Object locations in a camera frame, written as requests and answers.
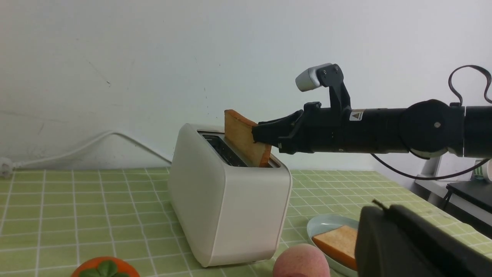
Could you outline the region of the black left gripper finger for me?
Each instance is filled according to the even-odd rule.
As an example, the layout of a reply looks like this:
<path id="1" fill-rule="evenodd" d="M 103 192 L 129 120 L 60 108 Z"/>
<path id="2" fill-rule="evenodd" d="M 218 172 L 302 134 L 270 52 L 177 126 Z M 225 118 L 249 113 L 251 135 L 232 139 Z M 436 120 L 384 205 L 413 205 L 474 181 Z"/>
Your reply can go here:
<path id="1" fill-rule="evenodd" d="M 362 208 L 355 260 L 359 277 L 490 277 L 489 258 L 402 205 Z"/>

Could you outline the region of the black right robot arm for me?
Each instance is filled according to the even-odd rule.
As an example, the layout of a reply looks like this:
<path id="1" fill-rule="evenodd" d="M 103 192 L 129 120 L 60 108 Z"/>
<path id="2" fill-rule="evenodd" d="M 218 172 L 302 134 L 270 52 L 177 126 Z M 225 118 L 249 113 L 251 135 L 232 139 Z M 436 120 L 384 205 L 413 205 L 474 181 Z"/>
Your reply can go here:
<path id="1" fill-rule="evenodd" d="M 255 142 L 281 153 L 412 153 L 429 159 L 491 157 L 491 107 L 449 106 L 439 100 L 408 108 L 352 109 L 309 102 L 293 114 L 260 122 Z"/>

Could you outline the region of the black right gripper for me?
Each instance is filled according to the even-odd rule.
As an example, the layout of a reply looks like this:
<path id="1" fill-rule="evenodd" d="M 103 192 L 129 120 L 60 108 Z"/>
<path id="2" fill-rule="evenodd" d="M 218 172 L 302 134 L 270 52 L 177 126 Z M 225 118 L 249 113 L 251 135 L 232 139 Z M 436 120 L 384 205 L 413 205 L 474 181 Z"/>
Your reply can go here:
<path id="1" fill-rule="evenodd" d="M 281 153 L 406 153 L 399 134 L 402 108 L 337 111 L 309 102 L 304 110 L 259 122 L 253 140 L 277 146 Z"/>

